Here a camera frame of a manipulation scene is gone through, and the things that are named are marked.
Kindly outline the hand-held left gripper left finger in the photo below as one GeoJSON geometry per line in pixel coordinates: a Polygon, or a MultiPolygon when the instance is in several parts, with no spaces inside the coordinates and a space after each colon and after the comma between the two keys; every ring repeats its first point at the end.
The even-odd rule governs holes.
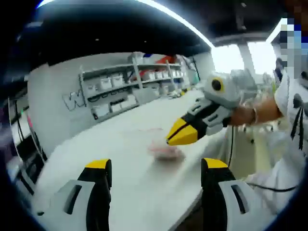
{"type": "Polygon", "coordinates": [[[88,163],[78,179],[69,180],[36,215],[47,231],[108,231],[112,187],[110,159],[88,163]]]}

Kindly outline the person's right hand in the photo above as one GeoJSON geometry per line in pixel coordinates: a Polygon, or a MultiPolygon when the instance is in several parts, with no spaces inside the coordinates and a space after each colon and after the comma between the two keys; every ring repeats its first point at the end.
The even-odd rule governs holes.
{"type": "Polygon", "coordinates": [[[242,126],[253,124],[256,113],[253,108],[238,106],[232,113],[229,125],[242,126]]]}

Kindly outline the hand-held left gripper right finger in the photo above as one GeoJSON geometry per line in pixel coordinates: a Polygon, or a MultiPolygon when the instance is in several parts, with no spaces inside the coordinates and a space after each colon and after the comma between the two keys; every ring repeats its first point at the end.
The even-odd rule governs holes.
{"type": "Polygon", "coordinates": [[[264,231],[275,219],[262,198],[218,159],[201,160],[201,186],[205,231],[264,231]]]}

